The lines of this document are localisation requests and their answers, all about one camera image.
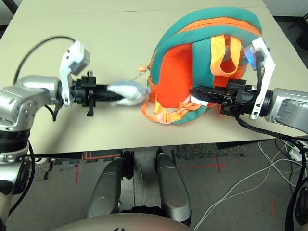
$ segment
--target teal backpack padding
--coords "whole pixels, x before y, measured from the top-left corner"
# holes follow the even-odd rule
[[[235,8],[235,7],[214,7],[214,8],[207,8],[197,10],[192,12],[180,20],[178,20],[160,39],[158,42],[155,51],[152,56],[151,63],[149,65],[150,69],[150,76],[148,79],[148,86],[152,88],[152,92],[150,95],[150,101],[153,103],[159,102],[163,107],[172,107],[174,108],[174,104],[176,102],[181,103],[186,99],[186,95],[189,95],[188,90],[190,88],[205,86],[213,88],[214,84],[216,85],[217,76],[214,75],[211,71],[211,65],[213,61],[212,57],[212,38],[214,37],[221,37],[222,35],[225,37],[225,45],[226,45],[226,53],[223,58],[223,61],[231,59],[231,53],[228,53],[227,46],[230,45],[230,40],[233,38],[232,41],[237,39],[240,41],[240,45],[237,46],[239,49],[246,47],[251,44],[251,42],[261,35],[261,24],[257,18],[257,16],[249,10],[242,9],[242,8]],[[172,82],[176,81],[177,86],[182,81],[181,74],[179,76],[170,76],[170,75],[163,75],[164,73],[170,73],[172,68],[179,68],[177,64],[172,64],[175,57],[172,60],[166,58],[166,54],[170,54],[169,51],[173,51],[174,48],[178,47],[185,47],[184,45],[191,45],[190,52],[191,52],[191,79],[192,84],[187,87],[185,92],[181,95],[178,94],[177,89],[172,87]],[[238,71],[241,66],[241,77],[246,70],[246,65],[248,63],[247,59],[243,56],[238,60],[238,66],[236,66],[235,72]],[[168,70],[166,72],[166,66],[170,63]],[[166,84],[166,81],[161,81],[161,79],[171,79],[169,83]],[[161,94],[161,89],[168,91],[168,94]],[[179,97],[175,96],[172,99],[172,92],[175,92],[174,95],[181,95]],[[189,121],[192,121],[198,118],[200,115],[203,114],[208,108],[206,106],[201,105],[197,109],[192,109],[185,113],[181,119],[175,119],[171,121],[173,124],[182,124]],[[154,118],[155,116],[148,116],[146,110],[142,109],[142,112],[145,116],[147,116],[150,120],[154,122],[161,122],[156,121]]]
[[[237,7],[205,8],[205,9],[201,9],[201,10],[197,10],[192,13],[189,13],[188,15],[178,20],[160,39],[160,41],[158,42],[155,48],[155,51],[161,46],[161,44],[166,39],[176,34],[178,31],[183,29],[188,24],[193,23],[195,21],[199,21],[199,20],[219,18],[219,17],[227,17],[227,18],[233,18],[233,19],[237,19],[241,21],[246,21],[250,23],[251,25],[255,26],[256,28],[258,28],[260,32],[262,33],[262,27],[261,27],[258,17],[249,10],[246,10],[243,8],[237,8]]]

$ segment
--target backpack strap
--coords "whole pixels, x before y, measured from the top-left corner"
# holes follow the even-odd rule
[[[232,76],[239,66],[241,42],[230,37],[230,58],[223,60],[226,53],[226,39],[224,35],[211,37],[211,72],[215,76]]]
[[[150,99],[146,101],[146,103],[142,106],[141,112],[147,117],[149,120],[153,122],[158,122],[161,124],[171,124],[176,121],[180,121],[189,111],[196,111],[202,105],[195,104],[190,102],[190,97],[187,97],[186,100],[180,102],[177,110],[175,112],[168,112],[158,101],[157,96],[155,97],[154,102],[154,115],[148,115],[147,109],[150,103]]]

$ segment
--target wire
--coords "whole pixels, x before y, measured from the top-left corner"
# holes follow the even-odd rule
[[[257,71],[257,90],[256,90],[255,95],[239,109],[239,111],[237,112],[237,114],[235,116],[235,119],[237,120],[239,125],[241,125],[244,128],[247,128],[249,130],[259,132],[259,133],[262,133],[262,134],[270,135],[270,136],[273,136],[273,137],[276,137],[276,138],[279,138],[279,139],[287,140],[300,150],[300,153],[302,155],[302,167],[301,167],[300,173],[298,175],[298,180],[297,180],[295,190],[294,190],[294,192],[293,192],[293,194],[290,198],[289,204],[288,204],[286,219],[285,219],[285,230],[286,231],[293,231],[294,230],[294,227],[293,227],[293,210],[294,210],[294,206],[295,206],[297,193],[300,189],[299,185],[300,185],[300,183],[303,179],[303,176],[304,176],[305,164],[306,164],[305,151],[303,149],[303,145],[301,143],[299,143],[298,140],[308,141],[308,139],[306,139],[306,138],[296,138],[296,137],[284,135],[284,134],[281,134],[281,133],[278,133],[278,132],[273,132],[273,131],[269,131],[269,130],[266,130],[266,129],[257,128],[257,127],[254,127],[254,126],[244,122],[242,119],[240,119],[240,114],[243,114],[245,108],[249,107],[251,104],[253,104],[255,102],[255,100],[258,97],[258,95],[260,94],[261,88],[262,88],[262,78],[263,78],[263,76],[262,76],[262,70],[261,70],[261,62],[264,59],[262,52],[256,51],[255,52],[255,58],[256,58],[256,71]]]
[[[49,42],[49,41],[51,41],[51,40],[59,39],[59,38],[60,38],[60,39],[68,39],[68,40],[71,40],[71,41],[73,41],[73,42],[76,41],[75,39],[73,39],[73,38],[71,38],[71,37],[69,37],[69,36],[62,36],[62,35],[60,35],[60,36],[49,37],[49,38],[47,38],[47,39],[41,41],[41,42],[38,43],[37,45],[35,45],[30,51],[28,51],[28,53],[23,57],[23,59],[22,59],[21,62],[19,63],[18,68],[16,69],[16,72],[15,72],[15,75],[14,75],[13,84],[16,83],[16,81],[17,81],[17,79],[18,79],[18,76],[19,76],[19,73],[20,73],[20,70],[21,70],[21,68],[23,67],[24,63],[26,62],[27,58],[28,58],[38,47],[40,47],[41,45],[43,45],[43,44],[45,44],[46,42]],[[49,106],[47,106],[47,105],[46,105],[45,107],[48,109],[48,111],[50,111],[52,117],[54,117],[54,115],[53,115],[54,112],[52,111],[52,109],[51,109]]]
[[[48,109],[48,111],[51,113],[51,115],[52,115],[52,117],[53,117],[53,111],[52,111],[52,109],[51,109],[49,106],[47,106],[47,105],[45,105],[44,107],[46,107],[46,108]]]
[[[134,191],[134,207],[136,207],[136,196],[135,196],[135,173],[133,175],[133,191]]]
[[[250,174],[249,176],[247,176],[247,177],[241,179],[241,180],[238,181],[236,184],[234,184],[234,185],[231,187],[231,189],[230,189],[220,200],[218,200],[217,202],[215,202],[214,204],[212,204],[212,205],[207,209],[207,211],[204,213],[203,217],[200,219],[200,221],[198,222],[198,224],[195,226],[194,229],[197,231],[197,230],[199,229],[200,225],[203,223],[203,221],[207,218],[207,216],[209,215],[209,213],[210,213],[217,205],[219,205],[221,202],[223,202],[223,201],[225,201],[225,200],[228,200],[228,199],[230,199],[230,198],[232,198],[232,197],[241,195],[241,194],[243,194],[243,193],[247,193],[247,192],[252,191],[252,190],[256,189],[257,187],[259,187],[259,186],[266,180],[270,168],[271,168],[273,165],[275,165],[276,163],[280,162],[280,161],[289,161],[289,160],[287,160],[287,159],[279,159],[279,160],[276,160],[276,161],[274,161],[272,164],[270,164],[269,166],[267,166],[267,167],[265,167],[265,168],[263,168],[263,169],[261,169],[261,170],[259,170],[259,171],[256,171],[256,172]],[[237,193],[237,194],[234,194],[234,195],[231,195],[231,196],[227,197],[227,196],[234,190],[234,188],[237,187],[240,183],[242,183],[243,181],[247,180],[248,178],[250,178],[250,177],[252,177],[252,176],[254,176],[254,175],[256,175],[256,174],[258,174],[258,173],[260,173],[260,172],[262,172],[262,171],[264,171],[264,170],[266,170],[266,169],[269,169],[269,170],[268,170],[268,172],[267,172],[265,178],[261,181],[260,184],[258,184],[257,186],[255,186],[255,187],[252,188],[252,189],[249,189],[249,190],[246,190],[246,191],[244,191],[244,192],[240,192],[240,193]]]
[[[284,141],[284,140],[282,140],[282,139],[280,139],[283,143],[285,143],[285,145],[287,145],[287,146],[289,146],[291,149],[293,149],[294,147],[293,146],[291,146],[290,144],[288,144],[288,142],[287,141]]]
[[[30,187],[31,187],[31,184],[33,182],[33,179],[34,179],[34,173],[35,173],[35,157],[34,157],[34,152],[33,152],[33,149],[32,149],[32,146],[31,146],[31,143],[30,141],[29,142],[29,151],[30,151],[30,157],[31,157],[31,175],[30,175],[30,179],[29,179],[29,182],[23,192],[23,194],[19,197],[19,199],[16,201],[16,203],[11,207],[10,209],[10,212],[9,212],[9,215],[12,214],[12,212],[19,206],[20,202],[23,200],[23,198],[25,197],[25,195],[28,193]]]
[[[280,149],[278,147],[278,144],[277,144],[277,139],[275,139],[275,145],[276,147],[278,148],[278,150],[281,151],[282,154],[284,154],[289,160],[291,160],[290,156],[288,156],[288,154],[286,154],[284,151],[282,151],[282,149],[285,147],[286,148],[286,145],[282,146],[282,149]],[[292,162],[290,161],[290,169],[291,169],[291,173],[289,175],[289,181],[291,181],[291,177],[292,177],[292,174],[293,174],[293,165],[292,165]],[[291,191],[291,194],[293,193],[293,189],[292,189],[292,186],[289,184],[290,186],[290,191]]]
[[[260,142],[258,142],[258,147],[259,147],[260,151],[264,154],[264,156],[265,156],[265,158],[268,160],[268,162],[269,162],[270,164],[272,164],[272,163],[273,163],[272,160],[271,160],[271,159],[269,158],[269,156],[263,151]],[[299,164],[298,162],[296,162],[296,161],[294,161],[294,160],[289,160],[289,159],[288,159],[288,161],[290,161],[290,163],[293,162],[293,163]],[[277,167],[276,167],[275,165],[273,165],[273,167],[277,170],[277,172],[282,176],[282,178],[283,178],[286,182],[288,182],[290,185],[292,185],[292,186],[294,186],[294,187],[296,186],[296,185],[292,184],[292,183],[280,172],[280,170],[277,169]]]

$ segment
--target black cable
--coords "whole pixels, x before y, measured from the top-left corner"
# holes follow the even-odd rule
[[[277,148],[282,154],[284,154],[289,160],[291,160],[290,156],[289,156],[288,154],[286,154],[286,153],[283,151],[284,145],[282,146],[282,148],[279,148],[279,147],[278,147],[277,139],[275,139],[275,145],[276,145],[276,148]],[[291,182],[291,177],[292,177],[292,174],[293,174],[293,165],[292,165],[292,162],[291,162],[291,161],[290,161],[290,168],[291,168],[291,173],[290,173],[290,175],[289,175],[289,182]],[[292,185],[289,184],[289,186],[290,186],[291,194],[293,194]]]
[[[33,179],[34,179],[35,157],[34,157],[34,152],[33,152],[31,143],[30,143],[30,141],[28,141],[28,142],[29,142],[29,151],[30,151],[30,157],[31,157],[31,175],[30,175],[30,179],[29,179],[29,182],[28,182],[28,184],[27,184],[23,194],[19,197],[19,199],[16,201],[16,203],[11,207],[9,215],[11,215],[12,212],[17,208],[17,206],[19,206],[20,202],[23,200],[25,195],[28,193],[28,191],[29,191],[29,189],[31,187],[31,184],[33,182]]]
[[[260,51],[256,51],[255,52],[255,58],[256,58],[256,71],[257,71],[257,90],[255,95],[247,102],[245,103],[237,112],[235,119],[237,120],[237,122],[239,123],[239,125],[241,125],[244,128],[247,128],[249,130],[255,131],[255,132],[259,132],[259,133],[263,133],[266,135],[270,135],[282,140],[286,140],[289,141],[290,143],[292,143],[294,146],[296,146],[299,150],[300,153],[302,155],[302,167],[298,176],[298,180],[297,180],[297,184],[296,187],[294,189],[294,192],[291,196],[291,199],[289,201],[289,205],[287,208],[287,213],[286,213],[286,219],[285,219],[285,230],[286,231],[293,231],[294,227],[293,227],[293,211],[294,211],[294,206],[295,206],[295,201],[296,201],[296,197],[297,197],[297,193],[300,189],[300,183],[303,179],[304,176],[304,172],[305,172],[305,164],[306,164],[306,158],[305,158],[305,152],[303,149],[303,145],[301,143],[299,143],[297,140],[303,140],[303,141],[308,141],[308,139],[304,139],[304,138],[296,138],[296,137],[292,137],[292,136],[288,136],[288,135],[284,135],[284,134],[280,134],[278,132],[273,132],[273,131],[268,131],[262,128],[257,128],[254,127],[246,122],[244,122],[242,119],[240,119],[240,114],[242,114],[245,110],[245,108],[249,107],[251,104],[253,104],[256,100],[256,98],[258,97],[258,95],[261,92],[261,87],[262,87],[262,70],[261,70],[261,62],[264,59],[264,56],[262,54],[262,52]]]
[[[60,38],[60,39],[68,39],[68,40],[71,40],[71,41],[75,42],[75,39],[73,39],[73,38],[71,38],[71,37],[69,37],[69,36],[62,36],[62,35],[60,35],[60,36],[53,36],[53,37],[47,38],[47,39],[41,41],[40,43],[38,43],[37,45],[35,45],[30,51],[28,51],[28,53],[23,57],[23,59],[22,59],[21,62],[19,63],[18,68],[17,68],[17,70],[16,70],[16,72],[15,72],[15,75],[14,75],[13,84],[16,83],[16,81],[17,81],[17,79],[18,79],[18,76],[19,76],[19,73],[20,73],[20,70],[21,70],[21,68],[23,67],[23,65],[24,65],[25,61],[27,60],[27,58],[28,58],[38,47],[40,47],[40,46],[43,45],[44,43],[49,42],[49,41],[54,40],[54,39],[59,39],[59,38]],[[52,111],[52,109],[51,109],[49,106],[47,106],[47,105],[46,105],[45,107],[48,109],[48,111],[50,111],[52,117],[54,117],[54,115],[53,115],[54,112]]]
[[[46,107],[48,109],[48,111],[50,111],[51,115],[53,116],[53,110],[48,106],[48,105],[45,105],[44,107]]]
[[[136,207],[136,196],[135,196],[135,172],[133,175],[133,190],[134,190],[134,207]]]

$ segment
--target white bracket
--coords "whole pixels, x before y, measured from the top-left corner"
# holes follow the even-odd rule
[[[89,64],[89,62],[89,52],[85,49],[85,46],[77,40],[62,56],[60,66],[62,84],[61,97],[65,106],[70,106],[74,102],[71,94],[71,87],[73,84],[71,74],[78,75]]]
[[[266,95],[266,92],[269,88],[269,83],[271,80],[271,76],[273,75],[273,72],[275,70],[276,64],[274,63],[274,60],[272,59],[270,52],[268,51],[267,46],[265,45],[262,37],[258,37],[257,39],[252,41],[252,47],[250,47],[250,54],[252,51],[261,51],[264,56],[264,60],[261,62],[261,67],[264,68],[264,74],[262,78],[262,87],[261,87],[261,92],[256,98],[254,108],[250,114],[250,119],[256,120],[259,117],[259,114],[261,112],[262,104],[264,102],[264,98]],[[248,60],[251,58],[251,55],[248,55],[247,50],[245,49],[245,54],[248,58]],[[250,61],[250,64],[252,65],[253,69],[255,69],[256,61],[254,60],[254,63]]]

